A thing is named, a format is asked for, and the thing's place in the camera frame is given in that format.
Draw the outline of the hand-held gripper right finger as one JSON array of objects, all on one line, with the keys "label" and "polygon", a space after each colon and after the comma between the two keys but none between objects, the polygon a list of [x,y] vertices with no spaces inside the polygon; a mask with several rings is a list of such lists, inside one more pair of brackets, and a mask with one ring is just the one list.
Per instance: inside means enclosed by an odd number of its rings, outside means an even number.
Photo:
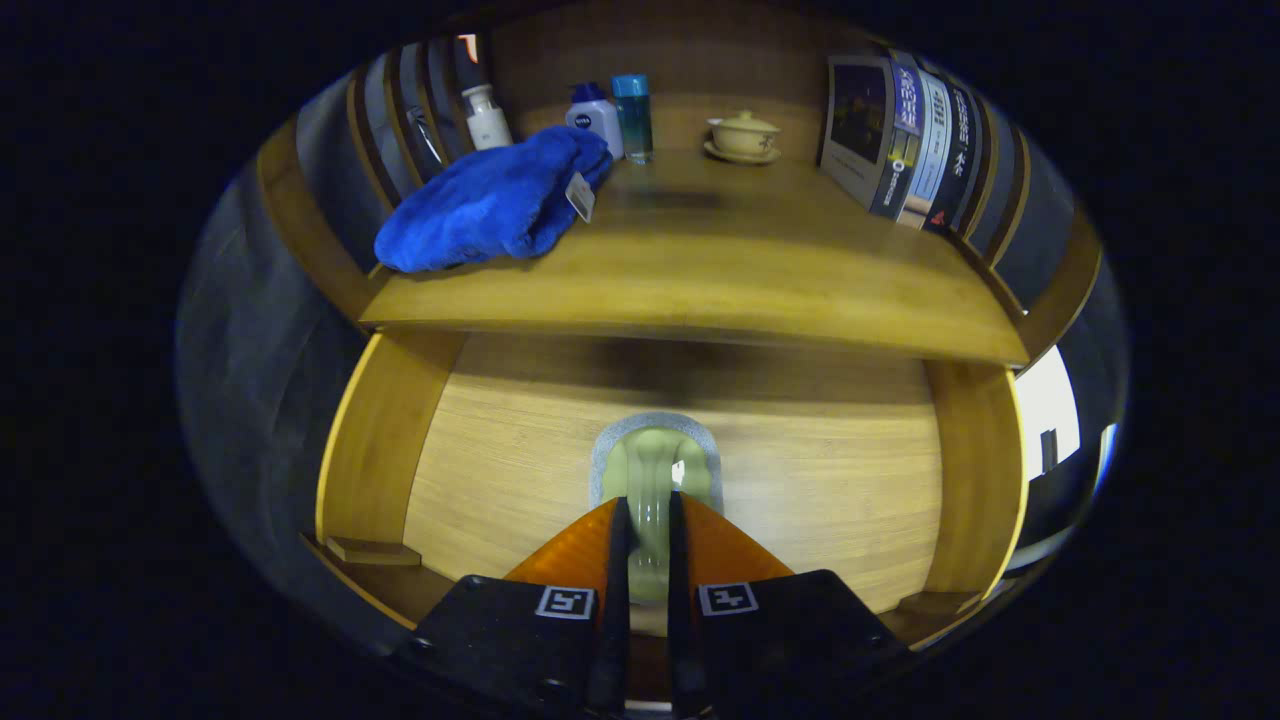
[{"label": "hand-held gripper right finger", "polygon": [[833,571],[794,571],[669,497],[668,651],[678,719],[850,719],[911,651]]}]

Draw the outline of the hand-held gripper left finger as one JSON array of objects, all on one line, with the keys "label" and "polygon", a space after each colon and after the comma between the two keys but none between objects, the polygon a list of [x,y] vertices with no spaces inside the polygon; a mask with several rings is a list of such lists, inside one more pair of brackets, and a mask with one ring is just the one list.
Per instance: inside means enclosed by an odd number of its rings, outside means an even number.
[{"label": "hand-held gripper left finger", "polygon": [[465,719],[621,717],[631,539],[628,505],[612,498],[504,577],[463,577],[396,667]]}]

